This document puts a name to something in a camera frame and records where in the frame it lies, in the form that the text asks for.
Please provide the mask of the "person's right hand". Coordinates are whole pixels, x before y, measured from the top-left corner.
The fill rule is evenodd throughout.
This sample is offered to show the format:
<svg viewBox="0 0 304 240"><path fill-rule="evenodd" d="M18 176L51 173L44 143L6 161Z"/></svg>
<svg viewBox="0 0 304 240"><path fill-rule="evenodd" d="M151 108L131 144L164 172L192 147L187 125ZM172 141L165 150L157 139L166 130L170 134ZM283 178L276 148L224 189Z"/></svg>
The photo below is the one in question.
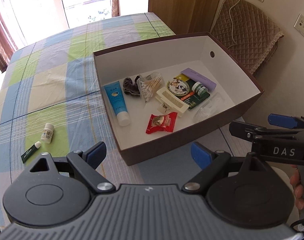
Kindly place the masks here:
<svg viewBox="0 0 304 240"><path fill-rule="evenodd" d="M294 172L290 178L290 184L292 185L293 190L294 190L295 206L298 208L298 210L303 210L303 208L304 208L304 199L303 199L304 187L301 183L301 175L300 175L297 165L291 165L291 167L294 169Z"/></svg>

